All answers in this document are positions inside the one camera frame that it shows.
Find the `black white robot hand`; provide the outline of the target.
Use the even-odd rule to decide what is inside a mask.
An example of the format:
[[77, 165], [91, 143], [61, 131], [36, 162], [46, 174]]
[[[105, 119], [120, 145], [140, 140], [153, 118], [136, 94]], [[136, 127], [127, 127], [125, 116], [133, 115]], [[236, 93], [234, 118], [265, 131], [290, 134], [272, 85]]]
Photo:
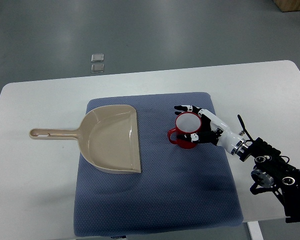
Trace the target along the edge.
[[198, 144], [211, 143], [223, 147], [231, 155], [243, 155], [248, 150], [247, 140], [241, 135], [232, 132], [230, 127], [215, 114], [207, 109], [194, 105], [176, 105], [175, 114], [192, 112], [201, 118], [201, 128], [192, 134], [178, 134], [177, 139]]

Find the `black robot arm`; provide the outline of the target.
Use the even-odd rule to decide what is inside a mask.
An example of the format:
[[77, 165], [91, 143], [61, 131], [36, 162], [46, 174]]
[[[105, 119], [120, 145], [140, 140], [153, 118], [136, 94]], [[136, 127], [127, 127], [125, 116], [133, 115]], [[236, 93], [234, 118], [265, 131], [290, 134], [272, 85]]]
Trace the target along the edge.
[[300, 222], [300, 169], [289, 164], [289, 157], [261, 138], [245, 141], [236, 151], [241, 161], [254, 158], [250, 187], [253, 195], [272, 192], [283, 205], [286, 223]]

